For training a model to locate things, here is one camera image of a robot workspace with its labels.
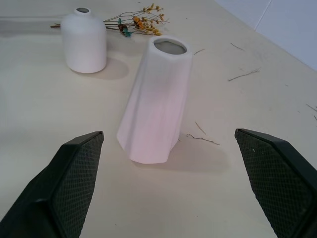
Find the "curled dry twig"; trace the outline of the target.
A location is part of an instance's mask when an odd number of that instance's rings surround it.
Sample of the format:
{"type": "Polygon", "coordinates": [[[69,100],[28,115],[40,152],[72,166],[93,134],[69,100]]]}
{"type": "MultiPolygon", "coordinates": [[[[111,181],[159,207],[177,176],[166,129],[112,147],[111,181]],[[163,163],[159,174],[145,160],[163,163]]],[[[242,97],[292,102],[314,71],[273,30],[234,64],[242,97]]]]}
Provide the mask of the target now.
{"type": "Polygon", "coordinates": [[[220,146],[220,144],[218,144],[218,143],[216,143],[216,142],[214,142],[212,140],[208,140],[208,139],[205,139],[205,138],[202,138],[202,137],[194,137],[193,135],[191,135],[189,133],[186,134],[186,137],[191,137],[191,138],[196,139],[196,140],[202,140],[202,141],[206,141],[206,142],[209,142],[209,143],[212,143],[212,144],[220,146]]]}

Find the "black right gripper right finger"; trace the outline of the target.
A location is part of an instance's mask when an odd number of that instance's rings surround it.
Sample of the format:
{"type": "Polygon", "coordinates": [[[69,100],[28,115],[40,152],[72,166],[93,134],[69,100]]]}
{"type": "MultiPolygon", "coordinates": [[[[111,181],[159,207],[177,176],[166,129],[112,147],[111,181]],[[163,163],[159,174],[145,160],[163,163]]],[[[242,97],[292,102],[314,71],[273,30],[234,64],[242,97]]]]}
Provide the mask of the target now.
{"type": "Polygon", "coordinates": [[[252,191],[278,238],[317,238],[317,170],[287,141],[238,128],[252,191]]]}

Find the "dried flower bunch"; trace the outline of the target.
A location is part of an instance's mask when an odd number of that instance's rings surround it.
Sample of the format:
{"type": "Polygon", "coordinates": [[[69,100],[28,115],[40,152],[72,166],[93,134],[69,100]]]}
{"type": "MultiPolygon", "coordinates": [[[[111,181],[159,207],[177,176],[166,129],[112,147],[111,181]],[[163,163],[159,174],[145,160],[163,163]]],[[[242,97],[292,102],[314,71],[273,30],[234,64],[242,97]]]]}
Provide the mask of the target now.
{"type": "Polygon", "coordinates": [[[89,8],[83,7],[75,9],[60,23],[54,23],[50,28],[59,29],[64,38],[105,35],[106,30],[115,31],[127,38],[133,34],[160,36],[159,27],[169,22],[163,11],[163,7],[153,3],[140,10],[126,11],[103,20],[92,13],[89,8]]]}

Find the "long dry twig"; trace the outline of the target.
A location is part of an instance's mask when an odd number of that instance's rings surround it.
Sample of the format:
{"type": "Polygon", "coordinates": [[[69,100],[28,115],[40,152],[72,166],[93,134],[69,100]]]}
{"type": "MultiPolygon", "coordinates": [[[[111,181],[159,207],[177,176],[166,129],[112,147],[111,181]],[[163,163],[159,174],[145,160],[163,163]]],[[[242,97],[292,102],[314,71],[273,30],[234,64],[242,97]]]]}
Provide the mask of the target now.
{"type": "Polygon", "coordinates": [[[252,75],[252,74],[254,74],[254,73],[258,73],[258,72],[260,72],[260,70],[261,70],[260,68],[257,68],[257,69],[254,69],[254,70],[252,70],[252,71],[246,73],[246,74],[242,74],[242,75],[239,75],[239,76],[235,76],[235,77],[229,79],[228,82],[233,81],[233,80],[238,79],[238,78],[241,78],[241,77],[245,77],[245,76],[252,75]]]}

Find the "tall twisted white vase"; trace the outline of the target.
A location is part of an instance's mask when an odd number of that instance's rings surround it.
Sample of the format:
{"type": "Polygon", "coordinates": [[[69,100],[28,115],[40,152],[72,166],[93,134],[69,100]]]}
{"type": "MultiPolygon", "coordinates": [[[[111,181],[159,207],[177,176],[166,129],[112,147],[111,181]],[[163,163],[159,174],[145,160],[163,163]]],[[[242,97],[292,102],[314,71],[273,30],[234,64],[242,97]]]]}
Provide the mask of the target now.
{"type": "Polygon", "coordinates": [[[173,36],[149,39],[117,132],[131,161],[159,164],[178,142],[193,53],[173,36]]]}

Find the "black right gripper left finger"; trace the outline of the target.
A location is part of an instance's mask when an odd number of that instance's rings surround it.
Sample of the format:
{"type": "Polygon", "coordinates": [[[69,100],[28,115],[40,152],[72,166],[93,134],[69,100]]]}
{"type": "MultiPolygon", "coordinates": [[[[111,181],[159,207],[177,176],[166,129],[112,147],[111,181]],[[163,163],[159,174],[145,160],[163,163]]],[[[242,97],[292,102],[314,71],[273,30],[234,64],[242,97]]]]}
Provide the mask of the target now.
{"type": "Polygon", "coordinates": [[[61,145],[0,221],[0,238],[79,238],[103,141],[103,132],[96,131],[61,145]]]}

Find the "short round white vase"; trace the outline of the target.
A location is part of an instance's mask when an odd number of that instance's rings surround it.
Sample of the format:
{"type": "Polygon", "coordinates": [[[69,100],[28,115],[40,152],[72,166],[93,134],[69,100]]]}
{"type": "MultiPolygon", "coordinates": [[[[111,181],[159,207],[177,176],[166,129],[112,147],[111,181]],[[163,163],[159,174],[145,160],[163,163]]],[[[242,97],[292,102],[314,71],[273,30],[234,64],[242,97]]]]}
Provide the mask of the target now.
{"type": "Polygon", "coordinates": [[[86,7],[78,7],[60,24],[67,66],[79,73],[95,73],[106,67],[106,26],[86,7]]]}

